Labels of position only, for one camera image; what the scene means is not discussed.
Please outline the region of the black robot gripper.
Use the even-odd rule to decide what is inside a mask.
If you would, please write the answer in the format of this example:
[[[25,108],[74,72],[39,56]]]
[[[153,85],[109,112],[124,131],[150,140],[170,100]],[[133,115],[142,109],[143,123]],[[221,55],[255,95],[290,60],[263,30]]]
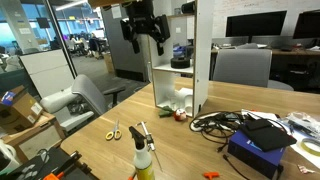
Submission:
[[[162,43],[170,37],[167,16],[154,15],[153,0],[132,1],[124,3],[122,7],[128,16],[120,21],[123,37],[132,42],[134,53],[140,52],[137,35],[147,34],[157,42],[158,56],[163,55]]]

